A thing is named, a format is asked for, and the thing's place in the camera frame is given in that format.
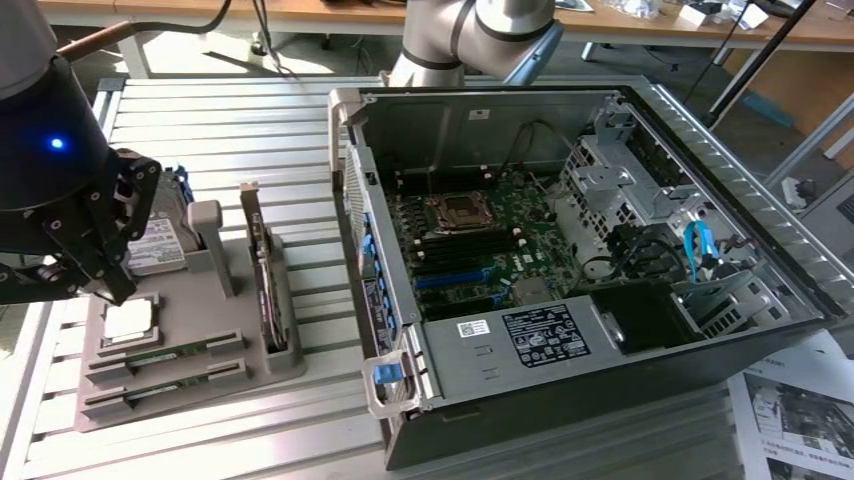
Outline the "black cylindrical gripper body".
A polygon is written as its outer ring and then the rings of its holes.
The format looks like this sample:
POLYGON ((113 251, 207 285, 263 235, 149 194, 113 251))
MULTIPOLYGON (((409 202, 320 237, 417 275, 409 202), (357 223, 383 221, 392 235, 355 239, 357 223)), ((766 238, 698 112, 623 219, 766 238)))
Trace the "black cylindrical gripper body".
POLYGON ((1 101, 1 209, 53 203, 119 172, 69 62, 1 101))

